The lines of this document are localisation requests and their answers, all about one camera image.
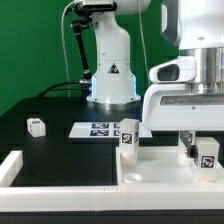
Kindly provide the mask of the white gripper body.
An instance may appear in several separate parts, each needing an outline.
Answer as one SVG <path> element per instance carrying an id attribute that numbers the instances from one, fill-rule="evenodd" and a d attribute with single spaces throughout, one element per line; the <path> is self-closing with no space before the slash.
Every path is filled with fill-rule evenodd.
<path id="1" fill-rule="evenodd" d="M 224 102 L 220 95 L 194 94 L 197 62 L 182 56 L 153 67 L 152 82 L 142 109 L 149 131 L 224 131 Z"/>

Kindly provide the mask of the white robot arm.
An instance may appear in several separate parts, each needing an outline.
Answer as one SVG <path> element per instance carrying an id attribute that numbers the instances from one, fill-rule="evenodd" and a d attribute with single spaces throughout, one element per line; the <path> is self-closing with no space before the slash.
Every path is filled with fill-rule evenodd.
<path id="1" fill-rule="evenodd" d="M 142 104 L 149 131 L 178 131 L 188 149 L 190 132 L 224 131 L 224 0 L 163 0 L 161 34 L 178 56 L 149 70 L 143 96 L 130 62 L 130 35 L 115 19 L 140 14 L 151 0 L 73 0 L 76 32 L 92 27 L 97 67 L 88 73 L 87 103 L 108 110 Z"/>

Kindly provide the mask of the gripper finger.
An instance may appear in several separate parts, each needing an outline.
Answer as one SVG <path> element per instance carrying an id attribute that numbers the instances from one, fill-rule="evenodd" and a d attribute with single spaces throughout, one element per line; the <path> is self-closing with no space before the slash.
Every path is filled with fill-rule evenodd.
<path id="1" fill-rule="evenodd" d="M 188 158 L 194 158 L 196 155 L 195 133 L 190 131 L 181 131 L 180 140 L 185 146 L 185 153 Z"/>

